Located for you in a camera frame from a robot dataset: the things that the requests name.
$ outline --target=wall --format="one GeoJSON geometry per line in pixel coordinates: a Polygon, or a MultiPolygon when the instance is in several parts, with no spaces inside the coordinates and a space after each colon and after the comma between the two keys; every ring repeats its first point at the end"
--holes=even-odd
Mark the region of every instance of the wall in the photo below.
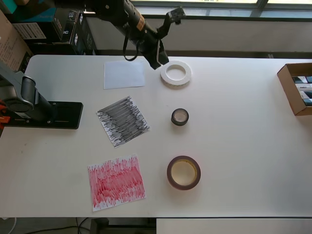
{"type": "MultiPolygon", "coordinates": [[[[152,27],[162,19],[147,19],[152,27]]],[[[99,50],[122,50],[124,36],[109,22],[88,18],[99,50]]],[[[186,19],[163,40],[171,51],[312,52],[311,22],[186,19]]]]}

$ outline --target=windowsill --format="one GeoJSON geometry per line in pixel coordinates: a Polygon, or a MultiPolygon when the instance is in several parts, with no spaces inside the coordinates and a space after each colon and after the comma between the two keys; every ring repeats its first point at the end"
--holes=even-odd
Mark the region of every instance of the windowsill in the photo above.
{"type": "MultiPolygon", "coordinates": [[[[176,7],[136,6],[147,19],[162,19],[167,12],[176,7]]],[[[311,10],[263,10],[254,9],[213,9],[213,8],[183,8],[186,18],[190,20],[242,20],[242,21],[289,21],[311,22],[311,10]]],[[[85,12],[89,17],[95,17],[94,12],[85,12]]]]}

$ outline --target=brown tape roll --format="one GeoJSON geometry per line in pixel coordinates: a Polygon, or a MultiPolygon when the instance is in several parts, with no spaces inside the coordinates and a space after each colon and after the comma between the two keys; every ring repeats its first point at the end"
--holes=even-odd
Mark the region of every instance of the brown tape roll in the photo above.
{"type": "Polygon", "coordinates": [[[198,163],[194,159],[192,159],[191,157],[188,157],[188,156],[178,156],[178,157],[175,157],[169,163],[168,168],[167,168],[167,178],[168,178],[169,183],[174,188],[179,189],[179,190],[189,190],[189,189],[192,189],[193,187],[195,187],[198,184],[198,182],[200,180],[200,176],[201,176],[201,172],[200,172],[200,167],[199,167],[198,163]],[[191,183],[189,183],[187,185],[181,185],[181,184],[177,183],[173,179],[172,168],[178,162],[187,162],[194,169],[195,176],[194,176],[194,179],[192,180],[191,183]]]}

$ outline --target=floor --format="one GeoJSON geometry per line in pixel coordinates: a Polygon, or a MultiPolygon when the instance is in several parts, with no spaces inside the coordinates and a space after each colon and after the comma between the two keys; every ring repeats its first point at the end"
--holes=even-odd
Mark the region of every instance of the floor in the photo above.
{"type": "MultiPolygon", "coordinates": [[[[144,218],[109,218],[110,225],[144,225],[144,218]]],[[[0,218],[0,234],[8,234],[14,224],[14,218],[3,220],[0,218]]],[[[83,223],[83,227],[90,228],[91,220],[83,223]]],[[[62,228],[76,226],[75,218],[17,218],[16,226],[11,234],[25,234],[43,229],[62,228]]],[[[54,232],[42,232],[50,234],[77,234],[77,228],[59,230],[54,232]]],[[[86,230],[81,230],[81,234],[88,234],[86,230]]]]}
{"type": "MultiPolygon", "coordinates": [[[[90,220],[86,220],[83,225],[90,228],[90,220]]],[[[14,224],[14,219],[3,220],[0,218],[0,234],[7,234],[14,224]]],[[[16,226],[11,234],[25,234],[42,229],[62,228],[67,226],[76,226],[75,218],[18,218],[16,226]]],[[[65,229],[52,232],[55,234],[76,234],[77,228],[65,229]]],[[[81,234],[87,234],[88,231],[83,230],[81,234]]]]}

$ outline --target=white tape roll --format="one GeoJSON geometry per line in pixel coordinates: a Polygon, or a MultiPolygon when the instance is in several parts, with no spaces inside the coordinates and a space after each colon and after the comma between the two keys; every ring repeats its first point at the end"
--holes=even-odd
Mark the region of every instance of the white tape roll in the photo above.
{"type": "Polygon", "coordinates": [[[170,61],[167,64],[165,64],[160,71],[161,78],[164,80],[164,82],[173,85],[173,86],[181,86],[187,84],[192,77],[192,72],[190,67],[183,62],[180,61],[170,61]],[[183,77],[169,77],[167,72],[170,69],[179,69],[183,72],[185,72],[185,76],[183,77]]]}

